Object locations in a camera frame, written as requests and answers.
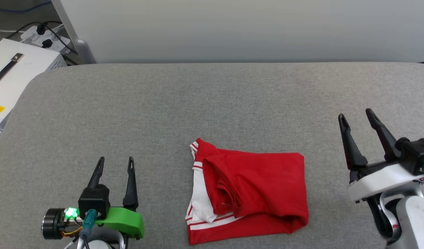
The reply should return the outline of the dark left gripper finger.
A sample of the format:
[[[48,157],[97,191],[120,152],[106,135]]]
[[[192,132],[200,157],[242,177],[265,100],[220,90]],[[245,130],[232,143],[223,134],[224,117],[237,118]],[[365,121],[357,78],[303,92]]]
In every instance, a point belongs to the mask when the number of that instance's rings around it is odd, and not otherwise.
[[[105,185],[100,184],[99,182],[103,174],[104,162],[105,162],[105,157],[100,157],[100,159],[97,162],[97,165],[95,166],[94,172],[92,173],[92,176],[89,180],[87,188],[90,188],[90,189],[105,188]]]
[[[139,206],[138,192],[136,185],[136,169],[133,157],[129,157],[128,161],[128,182],[125,197],[122,200],[124,208],[130,211],[136,211]]]

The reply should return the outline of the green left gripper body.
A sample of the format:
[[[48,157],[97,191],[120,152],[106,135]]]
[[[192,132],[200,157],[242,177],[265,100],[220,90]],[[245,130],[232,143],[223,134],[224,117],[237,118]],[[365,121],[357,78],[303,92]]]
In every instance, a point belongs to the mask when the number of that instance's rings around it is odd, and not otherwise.
[[[47,240],[77,237],[85,223],[76,207],[50,208],[42,221],[42,235]],[[143,238],[145,233],[141,214],[122,207],[110,208],[105,219],[97,217],[91,230],[92,235],[96,228],[106,228],[138,239]]]

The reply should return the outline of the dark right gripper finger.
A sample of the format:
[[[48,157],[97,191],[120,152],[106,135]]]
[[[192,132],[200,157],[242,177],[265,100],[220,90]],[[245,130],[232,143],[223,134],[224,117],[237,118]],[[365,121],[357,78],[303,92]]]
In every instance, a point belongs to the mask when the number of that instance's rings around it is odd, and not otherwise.
[[[397,150],[396,142],[397,140],[387,129],[387,127],[381,122],[378,116],[373,112],[371,108],[366,109],[366,116],[369,120],[371,127],[376,131],[381,145],[384,149],[385,155],[384,159],[386,162],[398,160],[400,158],[401,152]]]
[[[359,170],[367,166],[368,161],[359,151],[356,142],[351,135],[351,127],[343,114],[338,116],[341,139],[346,158],[347,168],[349,170]]]

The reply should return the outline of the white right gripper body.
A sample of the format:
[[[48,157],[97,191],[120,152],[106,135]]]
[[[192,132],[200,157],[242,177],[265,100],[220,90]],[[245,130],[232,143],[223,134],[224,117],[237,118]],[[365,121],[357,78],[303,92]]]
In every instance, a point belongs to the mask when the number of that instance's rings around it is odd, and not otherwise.
[[[424,174],[413,175],[400,164],[393,164],[367,176],[359,175],[359,171],[350,172],[348,195],[351,201],[364,201],[368,197],[382,194],[382,198],[420,196],[420,179]]]

